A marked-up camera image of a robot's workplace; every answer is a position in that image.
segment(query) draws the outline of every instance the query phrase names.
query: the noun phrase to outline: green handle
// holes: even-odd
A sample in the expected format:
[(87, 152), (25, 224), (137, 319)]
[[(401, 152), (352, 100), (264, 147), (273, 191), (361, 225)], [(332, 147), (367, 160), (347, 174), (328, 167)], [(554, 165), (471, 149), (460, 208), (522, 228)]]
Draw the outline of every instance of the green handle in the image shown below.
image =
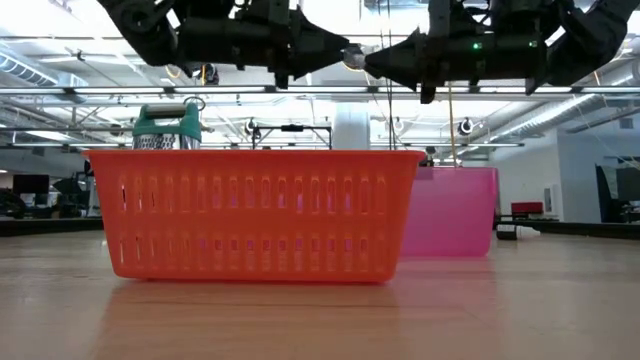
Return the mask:
[(173, 116), (154, 117), (150, 114), (152, 107), (144, 105), (140, 109), (140, 117), (133, 126), (133, 136), (139, 135), (158, 135), (158, 134), (175, 134), (184, 135), (194, 138), (202, 142), (202, 132), (200, 130), (200, 116), (198, 105), (187, 104), (184, 109), (184, 116), (177, 125), (156, 125), (155, 119), (171, 119)]

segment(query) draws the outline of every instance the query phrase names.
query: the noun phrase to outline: basket rim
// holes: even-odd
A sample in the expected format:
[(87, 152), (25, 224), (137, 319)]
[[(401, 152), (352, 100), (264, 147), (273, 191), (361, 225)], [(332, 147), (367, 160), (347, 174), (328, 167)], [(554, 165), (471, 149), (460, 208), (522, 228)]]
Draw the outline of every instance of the basket rim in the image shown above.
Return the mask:
[(330, 150), (330, 151), (318, 151), (318, 150), (269, 150), (269, 151), (247, 151), (247, 150), (149, 150), (149, 149), (123, 149), (123, 150), (87, 150), (82, 152), (85, 156), (94, 155), (145, 155), (145, 156), (166, 156), (171, 154), (172, 156), (193, 156), (193, 155), (206, 155), (206, 154), (225, 154), (230, 156), (273, 156), (278, 155), (304, 155), (304, 156), (372, 156), (372, 155), (393, 155), (395, 157), (407, 157), (418, 158), (424, 157), (424, 152), (416, 150)]

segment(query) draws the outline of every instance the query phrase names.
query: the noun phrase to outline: cable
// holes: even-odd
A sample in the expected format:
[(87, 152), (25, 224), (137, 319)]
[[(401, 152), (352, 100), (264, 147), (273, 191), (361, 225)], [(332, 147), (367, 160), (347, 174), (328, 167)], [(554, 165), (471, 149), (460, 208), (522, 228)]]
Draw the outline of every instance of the cable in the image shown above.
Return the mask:
[(458, 155), (456, 154), (456, 138), (453, 133), (453, 91), (451, 91), (451, 80), (449, 80), (449, 131), (451, 133), (451, 156), (453, 166), (458, 166)]
[[(369, 74), (367, 74), (366, 72), (364, 73), (365, 79), (367, 80), (367, 85), (371, 86), (371, 81), (369, 80)], [(384, 119), (384, 122), (387, 123), (389, 122), (389, 120), (387, 119), (387, 116), (384, 113), (384, 110), (382, 110), (382, 106), (380, 106), (380, 103), (378, 102), (378, 98), (376, 97), (376, 94), (371, 94), (371, 96), (373, 96), (373, 101), (376, 102), (376, 105), (378, 106), (378, 110), (380, 110), (380, 114), (382, 115), (382, 118)], [(396, 141), (400, 144), (400, 146), (402, 146), (405, 150), (409, 150), (409, 148), (407, 148), (404, 143), (402, 143), (402, 141), (400, 141), (400, 139), (398, 138), (398, 136), (395, 134), (395, 131), (393, 132), (393, 136), (395, 137)]]
[[(592, 127), (589, 125), (589, 122), (588, 122), (588, 121), (587, 121), (587, 119), (585, 118), (584, 113), (582, 112), (582, 109), (580, 108), (580, 105), (576, 105), (576, 108), (578, 109), (578, 112), (580, 112), (580, 120), (581, 120), (581, 121), (582, 121), (582, 122), (587, 126), (587, 128), (589, 128), (589, 130), (591, 130), (591, 129), (592, 129)], [(609, 145), (607, 145), (607, 144), (602, 140), (602, 138), (600, 138), (600, 136), (598, 136), (598, 134), (596, 134), (596, 133), (592, 133), (591, 135), (593, 135), (593, 136), (598, 140), (598, 142), (600, 142), (600, 144), (602, 145), (602, 147), (603, 147), (603, 148), (605, 148), (605, 150), (607, 150), (609, 153), (611, 153), (611, 155), (615, 156), (618, 160), (620, 160), (620, 161), (624, 162), (625, 164), (627, 164), (627, 165), (629, 165), (629, 166), (631, 166), (631, 167), (635, 168), (636, 170), (640, 170), (640, 165), (638, 164), (638, 162), (637, 162), (637, 161), (635, 161), (635, 160), (634, 160), (633, 162), (631, 162), (631, 161), (628, 161), (628, 160), (626, 160), (626, 159), (622, 158), (620, 155), (618, 155), (618, 154), (616, 153), (616, 151), (615, 151), (615, 150), (613, 150), (612, 148), (610, 148), (610, 147), (609, 147)]]
[[(377, 7), (378, 7), (378, 17), (380, 19), (382, 19), (382, 10), (380, 9), (380, 0), (378, 0), (377, 2)], [(389, 6), (389, 4), (387, 4), (387, 21), (388, 21), (388, 28), (389, 28), (389, 56), (391, 56), (391, 7)], [(380, 27), (380, 46), (384, 49), (384, 33), (382, 30), (382, 27)], [(396, 135), (396, 129), (393, 126), (393, 86), (391, 83), (391, 80), (385, 78), (385, 85), (387, 87), (387, 98), (389, 100), (389, 150), (397, 150), (397, 145), (396, 145), (396, 138), (398, 137)]]

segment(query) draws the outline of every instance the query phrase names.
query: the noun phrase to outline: pink plastic bin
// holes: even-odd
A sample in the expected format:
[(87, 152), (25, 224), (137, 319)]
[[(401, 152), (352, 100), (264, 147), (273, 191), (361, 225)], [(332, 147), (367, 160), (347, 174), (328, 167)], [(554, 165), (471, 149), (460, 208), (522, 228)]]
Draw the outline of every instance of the pink plastic bin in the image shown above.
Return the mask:
[(493, 168), (419, 168), (401, 256), (485, 256), (497, 184)]

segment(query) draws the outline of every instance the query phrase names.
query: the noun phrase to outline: white pillar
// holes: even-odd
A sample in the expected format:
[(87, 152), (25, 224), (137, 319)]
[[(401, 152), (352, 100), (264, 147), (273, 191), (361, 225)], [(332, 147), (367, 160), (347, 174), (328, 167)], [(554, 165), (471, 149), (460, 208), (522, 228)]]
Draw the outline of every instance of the white pillar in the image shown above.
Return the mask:
[(333, 148), (369, 150), (371, 124), (368, 103), (338, 103), (333, 120)]

